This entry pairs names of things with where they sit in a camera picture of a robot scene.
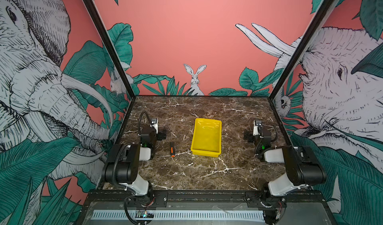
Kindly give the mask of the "black orange screwdriver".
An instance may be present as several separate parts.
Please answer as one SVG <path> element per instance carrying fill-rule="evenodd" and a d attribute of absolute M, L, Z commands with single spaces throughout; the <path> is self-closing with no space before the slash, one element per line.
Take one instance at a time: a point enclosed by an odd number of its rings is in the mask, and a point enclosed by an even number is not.
<path fill-rule="evenodd" d="M 170 153 L 171 153 L 171 157 L 175 158 L 175 154 L 176 154 L 176 152 L 175 152 L 175 143 L 173 141 L 173 134 L 172 134 L 172 132 L 171 132 L 171 142 L 170 142 Z"/>

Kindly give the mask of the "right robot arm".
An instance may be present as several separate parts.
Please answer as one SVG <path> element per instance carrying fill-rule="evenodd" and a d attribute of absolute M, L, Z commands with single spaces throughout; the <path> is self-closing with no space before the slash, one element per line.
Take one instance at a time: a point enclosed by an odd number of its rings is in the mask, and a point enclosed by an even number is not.
<path fill-rule="evenodd" d="M 244 132 L 244 140 L 253 143 L 255 156 L 261 162 L 282 163 L 285 173 L 267 182 L 255 193 L 255 204 L 266 209 L 283 207 L 286 195 L 296 190 L 323 184 L 327 174 L 313 150 L 308 146 L 271 146 L 276 140 L 261 124 L 255 124 L 252 131 Z"/>

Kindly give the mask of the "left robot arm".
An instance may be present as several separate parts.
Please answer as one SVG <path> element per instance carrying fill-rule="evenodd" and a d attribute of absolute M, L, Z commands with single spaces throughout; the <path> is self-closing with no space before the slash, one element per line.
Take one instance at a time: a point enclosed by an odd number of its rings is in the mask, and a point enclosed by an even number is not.
<path fill-rule="evenodd" d="M 155 201 L 153 186 L 139 175 L 139 162 L 154 159 L 157 142 L 165 140 L 166 136 L 166 129 L 157 131 L 145 126 L 138 144 L 113 146 L 102 169 L 102 181 L 130 192 L 141 206 L 151 206 Z"/>

